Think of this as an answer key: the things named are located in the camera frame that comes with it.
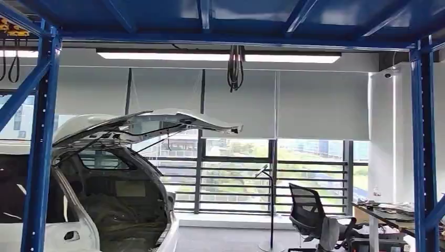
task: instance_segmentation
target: white window shade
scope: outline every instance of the white window shade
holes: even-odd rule
[[[278,137],[369,140],[368,74],[283,71]]]
[[[21,83],[34,67],[21,66]],[[61,67],[57,84],[56,114],[124,114],[127,68]],[[18,84],[2,82],[2,88]]]
[[[201,76],[198,69],[133,69],[130,113],[165,108],[199,112]]]
[[[239,135],[204,131],[206,138],[274,138],[274,71],[244,71],[244,82],[230,93],[225,70],[206,70],[204,113],[243,124]]]

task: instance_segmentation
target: hanging cable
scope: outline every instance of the hanging cable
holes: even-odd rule
[[[11,66],[9,67],[9,72],[8,72],[8,79],[12,83],[18,82],[18,79],[20,78],[20,58],[18,56],[18,49],[20,47],[20,39],[14,40],[14,46],[15,46],[15,57],[14,57],[13,62],[11,63]],[[13,80],[12,73],[13,73],[14,65],[16,66],[16,75],[15,75],[15,79]]]
[[[227,84],[230,92],[237,91],[244,81],[244,46],[230,46],[229,61],[227,63]]]
[[[6,39],[3,39],[3,45],[2,45],[2,52],[3,52],[3,72],[2,72],[2,76],[0,77],[0,81],[2,81],[5,76],[6,76],[6,52],[5,52],[5,47],[6,47]]]

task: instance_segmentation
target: black stand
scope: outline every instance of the black stand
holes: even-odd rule
[[[284,248],[273,241],[273,217],[275,216],[275,181],[273,177],[266,172],[267,167],[267,164],[263,166],[263,168],[261,168],[261,170],[259,170],[255,174],[255,177],[258,177],[260,174],[264,174],[269,178],[269,186],[272,198],[270,201],[270,240],[263,241],[258,245],[258,247],[265,252],[282,252],[284,251]]]

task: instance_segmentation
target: blue steel beam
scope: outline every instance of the blue steel beam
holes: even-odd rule
[[[60,24],[56,21],[57,15],[52,11],[57,5],[46,2],[45,0],[16,0],[26,8],[44,19],[49,26],[59,27]]]
[[[425,219],[426,229],[428,230],[437,226],[437,224],[443,218],[444,215],[445,215],[445,195],[442,196],[442,199],[440,199],[440,201],[437,203],[437,205]]]
[[[157,44],[284,46],[311,49],[409,51],[412,43],[388,41],[311,40],[298,38],[230,36],[218,34],[126,34],[103,32],[61,33],[64,41],[114,41]]]
[[[210,33],[210,20],[212,16],[210,0],[198,0],[198,12],[203,32]]]
[[[355,35],[356,39],[371,36],[387,24],[391,23],[407,10],[410,2],[410,0],[398,0],[386,7],[375,19],[366,24],[365,27]]]
[[[37,65],[40,66],[48,61],[51,62],[51,65],[37,87],[34,104],[21,252],[43,252],[44,249],[52,131],[54,128],[57,76],[61,50],[60,37],[55,29],[51,30],[53,37],[41,38],[39,41]]]
[[[136,24],[133,18],[128,14],[126,6],[121,0],[102,0],[102,2],[127,32],[136,32]]]
[[[49,68],[49,60],[46,60],[36,66],[32,72],[26,77],[23,83],[18,86],[17,90],[6,101],[0,109],[0,131],[8,124],[8,121],[15,114],[17,109],[23,104],[28,95],[37,86],[40,79],[46,74]]]
[[[421,252],[439,251],[438,225],[426,229],[426,217],[436,204],[433,53],[422,51],[430,45],[431,36],[410,51],[416,251]]]
[[[306,20],[309,12],[317,3],[318,0],[299,0],[296,7],[293,9],[291,15],[286,21],[285,32],[287,36],[292,33]]]
[[[15,8],[9,6],[4,0],[0,1],[0,14],[12,23],[22,27],[23,29],[37,36],[42,36],[45,31],[38,25],[34,24],[27,16],[19,12]]]

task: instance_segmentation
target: fluorescent light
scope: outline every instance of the fluorescent light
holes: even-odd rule
[[[156,53],[156,52],[98,52],[105,59],[148,59],[148,60],[198,60],[227,61],[228,54],[200,53]],[[257,55],[246,54],[247,62],[288,62],[288,63],[334,63],[340,55]]]
[[[330,55],[255,55],[246,54],[249,62],[288,62],[288,63],[334,63],[340,56]]]
[[[6,57],[15,57],[16,53],[14,50],[6,50],[5,56]],[[37,58],[39,56],[38,51],[18,51],[18,56],[20,58]],[[0,50],[0,57],[3,57],[3,51]]]
[[[158,54],[147,52],[98,52],[105,59],[227,61],[228,54]]]

